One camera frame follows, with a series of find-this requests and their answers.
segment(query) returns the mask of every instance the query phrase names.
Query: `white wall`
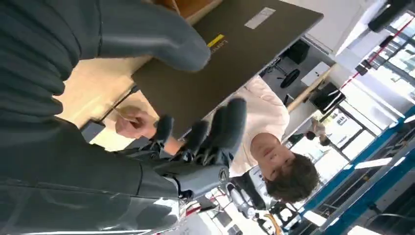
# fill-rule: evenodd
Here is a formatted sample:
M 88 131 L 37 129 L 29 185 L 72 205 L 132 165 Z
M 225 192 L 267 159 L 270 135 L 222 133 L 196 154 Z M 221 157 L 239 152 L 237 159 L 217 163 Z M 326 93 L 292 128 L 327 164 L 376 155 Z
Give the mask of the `white wall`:
M 354 42 L 335 57 L 337 63 L 350 71 L 360 64 L 366 56 L 378 46 L 390 33 L 383 30 L 380 33 L 369 32 L 358 42 Z
M 356 80 L 361 82 L 363 86 L 370 89 L 382 100 L 386 101 L 389 105 L 391 105 L 402 114 L 406 113 L 414 105 L 399 93 L 380 82 L 370 73 L 367 73 L 364 76 L 358 76 Z
M 329 82 L 332 82 L 336 87 L 341 87 L 349 77 L 352 76 L 352 71 L 344 67 L 342 64 L 337 63 L 334 65 L 329 75 Z
M 306 37 L 332 55 L 338 54 L 340 49 L 353 41 L 364 30 L 362 26 L 367 24 L 368 19 L 385 2 L 385 0 L 282 1 L 324 14 L 324 18 L 307 32 Z
M 385 129 L 392 122 L 397 120 L 390 110 L 376 102 L 370 95 L 355 86 L 354 82 L 349 83 L 342 89 L 347 97 L 347 102 L 357 111 L 367 117 L 380 129 Z

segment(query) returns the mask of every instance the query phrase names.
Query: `blue beam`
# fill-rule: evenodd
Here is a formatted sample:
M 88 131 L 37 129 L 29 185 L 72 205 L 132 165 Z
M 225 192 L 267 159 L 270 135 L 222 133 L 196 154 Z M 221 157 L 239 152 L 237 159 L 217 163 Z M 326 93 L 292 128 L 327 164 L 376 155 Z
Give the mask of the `blue beam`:
M 368 205 L 375 203 L 391 187 L 393 187 L 405 174 L 415 166 L 415 149 L 412 149 L 405 160 L 393 167 L 385 176 L 376 182 L 362 197 L 347 209 L 339 220 L 325 230 L 325 235 L 339 235 L 352 225 L 367 209 Z
M 415 114 L 415 106 L 409 109 L 405 113 L 405 117 L 410 117 Z M 373 153 L 377 152 L 379 148 L 389 140 L 402 126 L 403 121 L 405 118 L 400 118 L 398 120 L 398 124 L 392 128 L 387 129 L 384 131 L 377 139 L 375 139 L 365 150 L 363 150 L 353 161 L 350 162 L 352 165 L 356 165 L 358 163 L 364 162 Z M 352 172 L 354 171 L 354 167 L 348 170 L 340 171 L 336 176 L 333 177 L 323 188 L 320 189 L 310 200 L 308 200 L 304 205 L 304 211 L 301 213 L 303 215 L 306 211 L 313 210 L 318 205 L 320 205 L 339 185 L 343 183 L 345 179 L 347 179 Z

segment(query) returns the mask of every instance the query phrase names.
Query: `white label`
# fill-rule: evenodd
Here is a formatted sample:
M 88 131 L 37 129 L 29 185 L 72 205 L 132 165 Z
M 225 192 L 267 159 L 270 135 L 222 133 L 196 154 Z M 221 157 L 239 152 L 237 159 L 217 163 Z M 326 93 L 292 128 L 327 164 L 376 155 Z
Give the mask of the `white label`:
M 251 29 L 256 29 L 262 22 L 264 22 L 268 17 L 270 17 L 275 12 L 274 9 L 265 7 L 257 15 L 252 17 L 245 26 Z

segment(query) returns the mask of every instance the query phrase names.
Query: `human hand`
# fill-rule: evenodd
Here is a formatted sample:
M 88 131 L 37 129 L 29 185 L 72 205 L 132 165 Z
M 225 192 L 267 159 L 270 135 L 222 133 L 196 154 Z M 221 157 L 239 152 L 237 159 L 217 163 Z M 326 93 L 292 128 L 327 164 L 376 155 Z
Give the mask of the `human hand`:
M 155 119 L 137 107 L 127 107 L 119 111 L 115 130 L 127 138 L 139 139 L 141 136 L 151 138 L 156 133 Z

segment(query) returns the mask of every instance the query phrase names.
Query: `cable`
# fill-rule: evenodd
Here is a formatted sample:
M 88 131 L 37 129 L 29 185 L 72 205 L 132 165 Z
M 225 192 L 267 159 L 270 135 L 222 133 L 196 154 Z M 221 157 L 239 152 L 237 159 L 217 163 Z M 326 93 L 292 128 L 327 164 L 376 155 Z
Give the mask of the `cable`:
M 140 163 L 140 181 L 138 183 L 137 195 L 140 193 L 140 188 L 141 188 L 141 184 L 142 184 L 143 175 L 144 175 L 144 172 L 143 172 L 143 169 L 142 169 L 142 164 Z
M 122 103 L 123 101 L 125 101 L 126 98 L 128 98 L 130 95 L 138 92 L 140 89 L 138 88 L 138 86 L 136 84 L 134 84 L 131 87 L 131 90 L 123 97 L 121 98 L 121 100 L 119 100 L 114 106 L 112 106 L 112 108 L 110 108 L 105 114 L 104 116 L 102 116 L 102 118 L 99 120 L 99 122 L 102 122 L 106 117 L 108 117 L 108 115 L 116 108 L 118 107 L 118 105 L 120 103 Z
M 370 224 L 371 222 L 373 222 L 375 219 L 377 219 L 380 216 L 393 216 L 393 217 L 399 217 L 399 218 L 402 218 L 402 219 L 407 219 L 407 220 L 415 221 L 415 217 L 406 217 L 406 216 L 400 215 L 400 214 L 383 213 L 383 214 L 376 214 L 376 215 L 370 217 L 366 221 L 364 227 L 366 227 L 368 224 Z

